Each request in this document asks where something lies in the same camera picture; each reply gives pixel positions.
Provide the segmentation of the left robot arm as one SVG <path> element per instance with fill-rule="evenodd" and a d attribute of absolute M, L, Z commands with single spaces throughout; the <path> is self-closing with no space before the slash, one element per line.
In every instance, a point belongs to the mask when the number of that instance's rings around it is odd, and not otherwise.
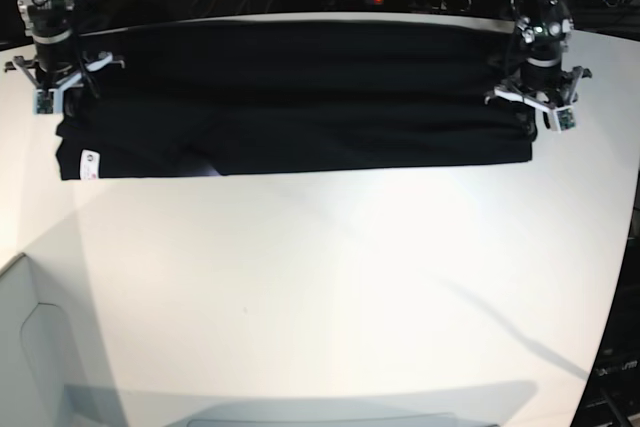
<path fill-rule="evenodd" d="M 562 68 L 574 23 L 564 0 L 511 0 L 514 27 L 504 54 L 503 80 L 485 101 L 501 98 L 543 113 L 571 108 L 584 67 Z"/>

